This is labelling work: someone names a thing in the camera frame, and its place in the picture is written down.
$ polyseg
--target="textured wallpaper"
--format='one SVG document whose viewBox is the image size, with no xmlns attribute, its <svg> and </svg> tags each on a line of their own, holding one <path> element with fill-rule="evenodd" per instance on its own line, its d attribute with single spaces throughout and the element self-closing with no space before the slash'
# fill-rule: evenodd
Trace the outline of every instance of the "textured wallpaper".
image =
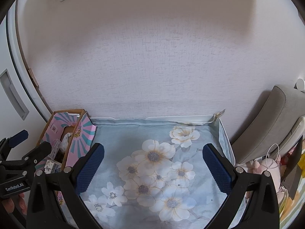
<svg viewBox="0 0 305 229">
<path fill-rule="evenodd" d="M 222 117 L 234 140 L 275 84 L 305 77 L 290 0 L 19 0 L 27 64 L 53 110 Z"/>
</svg>

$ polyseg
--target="blue gripper pad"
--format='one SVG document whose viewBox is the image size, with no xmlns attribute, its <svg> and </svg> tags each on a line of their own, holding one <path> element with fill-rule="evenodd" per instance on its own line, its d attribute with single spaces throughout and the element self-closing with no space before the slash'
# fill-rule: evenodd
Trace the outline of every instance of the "blue gripper pad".
<svg viewBox="0 0 305 229">
<path fill-rule="evenodd" d="M 208 145 L 203 147 L 202 157 L 220 191 L 229 195 L 232 191 L 231 176 Z"/>
<path fill-rule="evenodd" d="M 92 178 L 104 159 L 104 155 L 104 147 L 100 144 L 87 160 L 76 178 L 75 192 L 78 195 L 87 190 Z"/>
<path fill-rule="evenodd" d="M 26 130 L 22 130 L 21 132 L 9 138 L 9 146 L 11 148 L 14 148 L 17 145 L 19 145 L 21 142 L 25 141 L 28 137 L 29 137 L 29 133 Z"/>
</svg>

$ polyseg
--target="floral pattern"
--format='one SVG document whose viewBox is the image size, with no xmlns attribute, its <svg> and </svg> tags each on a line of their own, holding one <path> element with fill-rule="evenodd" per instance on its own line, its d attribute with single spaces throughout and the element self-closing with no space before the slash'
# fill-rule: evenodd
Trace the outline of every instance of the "floral pattern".
<svg viewBox="0 0 305 229">
<path fill-rule="evenodd" d="M 107 222 L 107 217 L 115 216 L 115 211 L 112 208 L 107 208 L 106 196 L 96 198 L 94 194 L 89 196 L 89 201 L 84 201 L 92 216 L 97 216 L 101 221 Z"/>
<path fill-rule="evenodd" d="M 135 163 L 135 159 L 133 157 L 127 156 L 124 157 L 120 162 L 116 164 L 119 172 L 119 177 L 123 181 L 127 181 L 128 179 L 133 179 L 134 176 L 138 174 L 137 165 Z"/>
<path fill-rule="evenodd" d="M 200 133 L 195 130 L 194 126 L 175 126 L 170 131 L 172 143 L 179 144 L 183 148 L 187 148 L 192 144 L 192 140 L 197 140 Z"/>
<path fill-rule="evenodd" d="M 170 176 L 176 178 L 176 185 L 180 187 L 187 187 L 190 180 L 194 179 L 195 172 L 192 171 L 193 165 L 188 162 L 175 162 L 172 164 Z"/>
<path fill-rule="evenodd" d="M 156 200 L 161 199 L 162 191 L 155 187 L 156 182 L 153 177 L 135 176 L 128 179 L 124 185 L 125 195 L 128 199 L 137 199 L 137 202 L 144 207 L 151 207 Z"/>
<path fill-rule="evenodd" d="M 187 197 L 189 190 L 176 185 L 167 185 L 162 189 L 163 197 L 149 209 L 152 212 L 160 212 L 161 221 L 171 220 L 181 221 L 190 216 L 189 209 L 196 205 L 193 198 Z"/>
<path fill-rule="evenodd" d="M 181 148 L 189 147 L 199 136 L 194 126 L 175 126 L 170 132 L 171 142 Z M 196 205 L 188 190 L 195 172 L 187 161 L 172 162 L 179 149 L 168 142 L 144 141 L 141 150 L 134 151 L 116 164 L 118 175 L 125 184 L 114 188 L 111 182 L 107 182 L 101 189 L 103 196 L 98 199 L 95 195 L 89 196 L 85 204 L 92 215 L 106 222 L 108 217 L 115 216 L 112 207 L 134 206 L 132 201 L 136 201 L 157 213 L 160 221 L 177 223 L 188 219 L 190 210 Z"/>
<path fill-rule="evenodd" d="M 155 170 L 158 173 L 168 172 L 172 162 L 169 160 L 175 155 L 176 149 L 169 143 L 159 144 L 156 140 L 146 140 L 142 150 L 135 151 L 132 157 L 138 163 L 139 176 L 150 176 Z"/>
<path fill-rule="evenodd" d="M 117 186 L 114 189 L 113 184 L 111 182 L 108 182 L 107 188 L 102 188 L 102 192 L 107 196 L 107 203 L 109 205 L 115 203 L 115 205 L 121 207 L 121 202 L 127 202 L 126 196 L 122 196 L 122 194 L 124 193 L 124 189 L 122 186 Z"/>
</svg>

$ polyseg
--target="plush toy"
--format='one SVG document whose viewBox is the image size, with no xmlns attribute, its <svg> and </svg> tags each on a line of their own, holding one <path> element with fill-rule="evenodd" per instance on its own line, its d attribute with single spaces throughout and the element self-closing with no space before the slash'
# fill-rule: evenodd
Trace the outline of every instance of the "plush toy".
<svg viewBox="0 0 305 229">
<path fill-rule="evenodd" d="M 281 184 L 281 174 L 279 168 L 280 161 L 281 161 L 280 155 L 278 155 L 275 161 L 272 158 L 262 159 L 259 161 L 253 160 L 253 168 L 252 168 L 252 173 L 254 174 L 261 174 L 265 170 L 269 171 L 271 173 L 275 191 L 277 193 L 279 191 Z M 284 197 L 284 193 L 279 193 L 277 196 L 278 196 L 278 202 L 280 202 Z"/>
</svg>

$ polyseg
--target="screw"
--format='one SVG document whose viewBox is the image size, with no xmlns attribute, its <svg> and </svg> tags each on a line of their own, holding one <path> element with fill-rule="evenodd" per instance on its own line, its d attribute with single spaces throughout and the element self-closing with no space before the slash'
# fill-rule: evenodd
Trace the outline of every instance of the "screw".
<svg viewBox="0 0 305 229">
<path fill-rule="evenodd" d="M 271 174 L 270 174 L 269 171 L 264 171 L 264 175 L 265 175 L 266 177 L 270 177 L 270 176 L 271 176 Z"/>
<path fill-rule="evenodd" d="M 63 169 L 63 172 L 65 173 L 69 173 L 70 171 L 72 171 L 72 168 L 70 166 Z"/>
<path fill-rule="evenodd" d="M 41 169 L 39 169 L 39 170 L 36 172 L 36 175 L 37 175 L 37 176 L 41 176 L 42 173 L 43 173 L 43 171 L 42 171 Z"/>
<path fill-rule="evenodd" d="M 242 167 L 236 167 L 235 170 L 238 172 L 238 173 L 243 173 L 244 172 L 244 169 Z"/>
</svg>

